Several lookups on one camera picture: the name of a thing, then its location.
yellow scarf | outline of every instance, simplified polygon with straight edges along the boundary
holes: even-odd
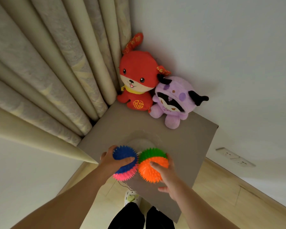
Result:
[[[124,85],[124,86],[121,88],[121,91],[124,91],[125,89],[126,89],[126,91],[128,91],[128,92],[130,92],[130,93],[134,93],[134,94],[138,94],[138,95],[145,93],[145,92],[136,92],[136,91],[132,90],[130,87],[128,87],[128,86],[126,86],[126,85]]]

person's left hand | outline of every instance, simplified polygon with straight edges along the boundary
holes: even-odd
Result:
[[[103,170],[107,179],[110,178],[110,176],[113,175],[115,172],[117,172],[119,168],[133,162],[134,160],[134,157],[124,158],[122,160],[115,160],[112,154],[116,147],[116,145],[111,146],[107,152],[104,152],[101,155],[99,168]]]

green spike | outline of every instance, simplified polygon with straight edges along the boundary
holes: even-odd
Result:
[[[140,157],[139,157],[139,164],[146,160],[147,158],[152,158],[152,157],[163,157],[163,158],[167,158],[166,157],[166,154],[158,149],[158,148],[149,148],[149,149],[146,149],[144,150],[141,154],[140,154]]]

purple spot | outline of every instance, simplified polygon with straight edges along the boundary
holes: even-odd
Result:
[[[168,90],[170,88],[170,85],[169,84],[166,84],[165,86],[164,86],[164,90]]]
[[[184,101],[185,98],[186,98],[185,93],[184,93],[184,92],[181,92],[180,95],[179,95],[179,100]]]

wall socket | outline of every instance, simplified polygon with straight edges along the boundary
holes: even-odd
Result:
[[[232,158],[239,158],[238,155],[236,155],[235,153],[231,152],[230,150],[226,149],[226,148],[219,148],[216,149],[216,152],[220,153],[221,155],[224,155],[225,157],[232,159]]]
[[[256,165],[252,164],[251,162],[248,162],[244,158],[232,158],[231,161],[235,162],[236,164],[240,165],[241,167],[255,167]]]
[[[252,164],[251,162],[238,156],[237,154],[231,152],[226,148],[218,148],[216,149],[216,152],[220,153],[221,155],[224,155],[226,158],[229,158],[231,161],[235,162],[237,165],[241,167],[255,167],[255,165]]]

